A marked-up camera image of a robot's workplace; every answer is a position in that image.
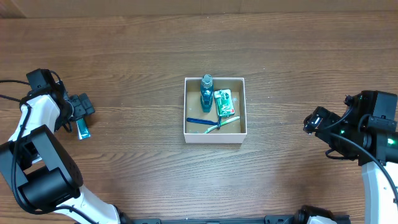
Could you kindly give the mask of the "white teal toothpaste tube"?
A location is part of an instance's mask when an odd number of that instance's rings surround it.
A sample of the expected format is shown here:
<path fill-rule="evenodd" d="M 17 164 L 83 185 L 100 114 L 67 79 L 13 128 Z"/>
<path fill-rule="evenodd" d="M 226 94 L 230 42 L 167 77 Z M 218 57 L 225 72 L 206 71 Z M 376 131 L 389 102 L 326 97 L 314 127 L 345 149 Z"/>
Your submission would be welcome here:
<path fill-rule="evenodd" d="M 80 118 L 76 121 L 78 138 L 79 140 L 87 139 L 91 137 L 90 130 L 87 127 L 86 121 L 84 118 Z"/>

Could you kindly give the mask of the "green white toothbrush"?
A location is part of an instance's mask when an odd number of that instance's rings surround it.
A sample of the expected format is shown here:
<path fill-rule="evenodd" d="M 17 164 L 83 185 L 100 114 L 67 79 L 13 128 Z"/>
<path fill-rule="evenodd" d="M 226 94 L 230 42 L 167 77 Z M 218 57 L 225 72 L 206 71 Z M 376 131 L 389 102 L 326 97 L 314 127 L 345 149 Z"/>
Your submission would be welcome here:
<path fill-rule="evenodd" d="M 229 118 L 229 119 L 227 119 L 227 120 L 225 120 L 225 121 L 221 121 L 220 123 L 217 123 L 216 125 L 214 125 L 214 126 L 208 128 L 208 129 L 205 131 L 205 134 L 208 134 L 208 133 L 212 132 L 212 131 L 215 130 L 215 129 L 220 129 L 222 126 L 227 125 L 227 124 L 232 123 L 232 122 L 235 122 L 235 121 L 237 121 L 237 120 L 240 120 L 240 117 L 239 117 L 239 116 L 235 116 L 235 117 Z"/>

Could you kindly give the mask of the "green white soap packet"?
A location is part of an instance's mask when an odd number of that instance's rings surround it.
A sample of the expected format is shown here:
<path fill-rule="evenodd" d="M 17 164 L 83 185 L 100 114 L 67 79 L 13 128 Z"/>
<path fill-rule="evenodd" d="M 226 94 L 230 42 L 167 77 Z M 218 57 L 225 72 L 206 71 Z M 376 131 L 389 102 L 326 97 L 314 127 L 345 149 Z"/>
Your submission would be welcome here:
<path fill-rule="evenodd" d="M 230 89 L 218 90 L 214 93 L 216 111 L 219 117 L 230 117 L 235 114 L 232 92 Z"/>

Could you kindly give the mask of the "blue disposable razor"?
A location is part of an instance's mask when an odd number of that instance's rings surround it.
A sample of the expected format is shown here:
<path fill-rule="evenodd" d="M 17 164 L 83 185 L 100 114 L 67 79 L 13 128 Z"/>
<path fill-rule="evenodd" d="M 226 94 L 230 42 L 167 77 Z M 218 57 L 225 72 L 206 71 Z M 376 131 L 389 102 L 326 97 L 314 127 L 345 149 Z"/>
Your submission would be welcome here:
<path fill-rule="evenodd" d="M 186 121 L 189 123 L 197 123 L 197 124 L 216 126 L 216 129 L 220 129 L 220 127 L 221 127 L 221 118 L 219 118 L 217 122 L 205 120 L 205 119 L 197 119 L 197 118 L 187 118 Z"/>

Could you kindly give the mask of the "teal mouthwash bottle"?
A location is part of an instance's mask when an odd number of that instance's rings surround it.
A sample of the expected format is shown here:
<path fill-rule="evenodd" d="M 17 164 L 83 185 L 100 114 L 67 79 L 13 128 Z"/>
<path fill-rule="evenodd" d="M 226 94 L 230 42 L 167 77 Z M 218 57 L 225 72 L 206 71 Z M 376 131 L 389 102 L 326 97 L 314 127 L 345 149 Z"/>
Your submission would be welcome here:
<path fill-rule="evenodd" d="M 209 113 L 213 104 L 213 92 L 214 84 L 213 77 L 209 74 L 205 74 L 201 78 L 200 84 L 200 103 L 204 113 Z"/>

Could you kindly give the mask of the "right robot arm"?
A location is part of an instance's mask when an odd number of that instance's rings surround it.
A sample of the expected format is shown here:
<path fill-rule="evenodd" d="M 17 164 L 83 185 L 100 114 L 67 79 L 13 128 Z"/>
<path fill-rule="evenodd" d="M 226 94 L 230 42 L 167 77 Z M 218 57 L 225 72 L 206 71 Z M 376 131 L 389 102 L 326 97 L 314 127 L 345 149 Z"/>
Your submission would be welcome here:
<path fill-rule="evenodd" d="M 365 192 L 366 223 L 397 223 L 397 95 L 363 90 L 346 96 L 339 116 L 317 107 L 303 130 L 329 145 L 337 160 L 357 161 Z"/>

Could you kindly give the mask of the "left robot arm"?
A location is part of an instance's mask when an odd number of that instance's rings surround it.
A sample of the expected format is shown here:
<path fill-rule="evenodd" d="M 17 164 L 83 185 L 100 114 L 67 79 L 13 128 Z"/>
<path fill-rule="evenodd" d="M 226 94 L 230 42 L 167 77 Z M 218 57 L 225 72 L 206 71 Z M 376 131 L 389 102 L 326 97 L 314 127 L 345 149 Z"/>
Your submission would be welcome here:
<path fill-rule="evenodd" d="M 54 135 L 61 125 L 94 113 L 87 95 L 31 94 L 21 99 L 21 112 L 15 133 L 1 145 L 1 174 L 20 207 L 77 223 L 130 223 L 84 186 L 77 164 Z"/>

